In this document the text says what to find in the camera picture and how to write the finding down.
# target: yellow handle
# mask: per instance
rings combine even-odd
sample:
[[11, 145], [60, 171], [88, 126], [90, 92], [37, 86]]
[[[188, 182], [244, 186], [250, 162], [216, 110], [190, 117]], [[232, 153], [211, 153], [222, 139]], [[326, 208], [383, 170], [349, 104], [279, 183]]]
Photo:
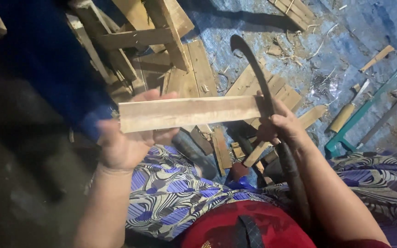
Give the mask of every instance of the yellow handle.
[[332, 121], [332, 124], [330, 124], [329, 129], [338, 133], [342, 126], [344, 126], [345, 122], [352, 115], [353, 110], [355, 110], [355, 105], [351, 103], [342, 107], [341, 111], [339, 111], [339, 114], [335, 117], [334, 121]]

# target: curved blade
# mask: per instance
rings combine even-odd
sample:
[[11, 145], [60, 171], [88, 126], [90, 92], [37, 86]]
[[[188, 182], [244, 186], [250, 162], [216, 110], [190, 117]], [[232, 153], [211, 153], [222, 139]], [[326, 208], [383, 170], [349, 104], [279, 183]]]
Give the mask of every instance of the curved blade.
[[234, 34], [231, 36], [231, 50], [234, 52], [235, 49], [240, 50], [248, 62], [251, 64], [252, 70], [254, 70], [255, 76], [260, 84], [261, 91], [264, 96], [265, 107], [267, 111], [267, 116], [274, 114], [272, 95], [270, 94], [269, 88], [267, 86], [266, 78], [258, 64], [257, 59], [255, 59], [254, 53], [251, 48], [247, 45], [245, 40], [239, 35]]

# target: hand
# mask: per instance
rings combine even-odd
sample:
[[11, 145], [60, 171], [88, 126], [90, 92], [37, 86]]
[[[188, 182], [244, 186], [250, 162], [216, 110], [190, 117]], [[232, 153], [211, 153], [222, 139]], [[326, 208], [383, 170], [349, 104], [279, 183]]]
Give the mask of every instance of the hand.
[[[149, 90], [133, 97], [131, 101], [154, 101], [176, 99], [177, 93], [159, 96], [159, 91]], [[123, 134], [116, 120], [99, 121], [97, 126], [102, 132], [103, 165], [109, 169], [131, 172], [145, 158], [150, 148], [161, 140], [171, 140], [179, 128], [143, 131]]]
[[309, 135], [301, 126], [300, 121], [292, 111], [279, 99], [273, 99], [275, 114], [270, 118], [260, 118], [261, 125], [258, 127], [257, 137], [262, 141], [271, 142], [273, 145], [279, 143], [278, 135], [290, 147], [291, 150], [304, 146], [310, 141]]

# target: dark strap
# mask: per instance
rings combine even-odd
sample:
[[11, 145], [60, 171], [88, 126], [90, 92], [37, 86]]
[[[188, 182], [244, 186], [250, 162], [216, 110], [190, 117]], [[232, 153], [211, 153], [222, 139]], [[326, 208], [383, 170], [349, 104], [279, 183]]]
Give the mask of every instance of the dark strap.
[[237, 248], [264, 248], [260, 229], [251, 216], [238, 216], [236, 226]]

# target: red shirt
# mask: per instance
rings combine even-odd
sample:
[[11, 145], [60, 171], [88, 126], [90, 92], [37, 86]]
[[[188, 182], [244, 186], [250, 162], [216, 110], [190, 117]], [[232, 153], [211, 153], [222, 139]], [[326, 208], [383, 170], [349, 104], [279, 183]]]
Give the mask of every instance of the red shirt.
[[[238, 216], [254, 219], [266, 248], [315, 248], [300, 226], [283, 210], [270, 203], [238, 201], [224, 204], [204, 214], [182, 234], [183, 248], [237, 247]], [[389, 248], [376, 240], [340, 242], [335, 247]]]

